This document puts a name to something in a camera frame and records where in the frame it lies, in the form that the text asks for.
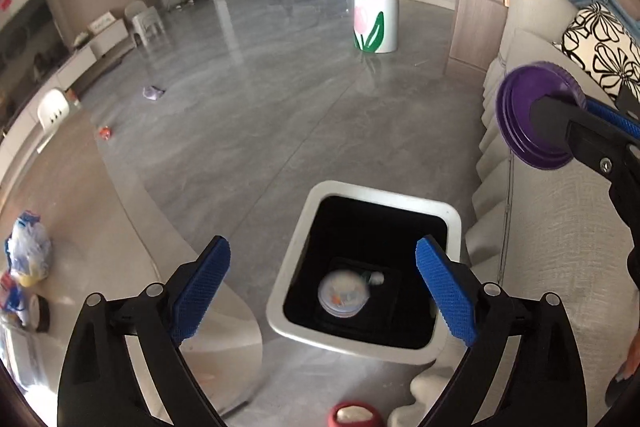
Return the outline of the person right hand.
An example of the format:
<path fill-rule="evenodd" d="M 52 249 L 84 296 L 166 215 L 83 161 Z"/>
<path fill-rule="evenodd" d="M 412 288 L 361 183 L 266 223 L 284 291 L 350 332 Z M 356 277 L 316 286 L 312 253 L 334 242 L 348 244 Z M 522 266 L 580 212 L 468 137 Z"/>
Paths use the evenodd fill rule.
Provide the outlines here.
<path fill-rule="evenodd" d="M 634 339 L 631 340 L 626 361 L 618 370 L 615 380 L 626 381 L 626 379 L 634 376 L 636 370 L 640 365 L 640 331 L 634 335 Z"/>

